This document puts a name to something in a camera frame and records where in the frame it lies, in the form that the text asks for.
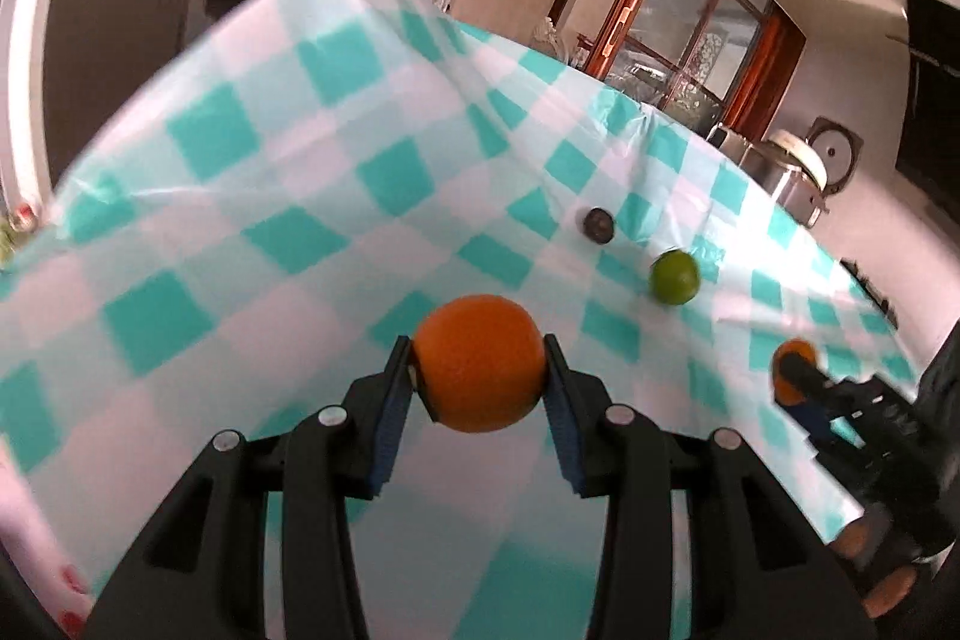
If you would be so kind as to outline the person right hand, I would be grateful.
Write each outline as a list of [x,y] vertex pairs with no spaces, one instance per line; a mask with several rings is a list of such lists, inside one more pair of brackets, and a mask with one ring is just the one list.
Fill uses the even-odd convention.
[[923,614],[931,605],[931,571],[907,556],[907,544],[896,541],[892,517],[880,503],[869,503],[827,548],[874,622],[905,620],[910,614]]

